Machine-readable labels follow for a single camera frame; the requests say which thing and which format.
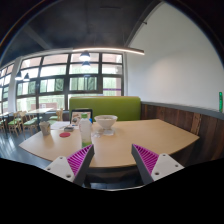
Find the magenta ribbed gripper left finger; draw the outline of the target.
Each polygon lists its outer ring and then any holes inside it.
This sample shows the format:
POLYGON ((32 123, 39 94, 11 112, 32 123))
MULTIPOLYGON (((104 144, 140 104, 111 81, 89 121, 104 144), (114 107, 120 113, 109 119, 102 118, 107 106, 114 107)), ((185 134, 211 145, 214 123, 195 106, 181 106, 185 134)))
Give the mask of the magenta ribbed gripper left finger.
POLYGON ((59 156, 45 170, 82 186, 93 155, 94 145, 90 144, 68 157, 59 156))

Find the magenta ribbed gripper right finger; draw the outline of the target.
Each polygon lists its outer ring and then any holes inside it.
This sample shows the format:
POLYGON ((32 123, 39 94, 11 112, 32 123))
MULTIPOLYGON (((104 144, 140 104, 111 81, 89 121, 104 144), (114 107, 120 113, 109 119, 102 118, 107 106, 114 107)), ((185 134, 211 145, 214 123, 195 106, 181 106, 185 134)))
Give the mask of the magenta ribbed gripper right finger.
POLYGON ((131 149, 142 181, 145 185, 183 169, 183 166, 166 153, 156 154, 133 144, 131 149))

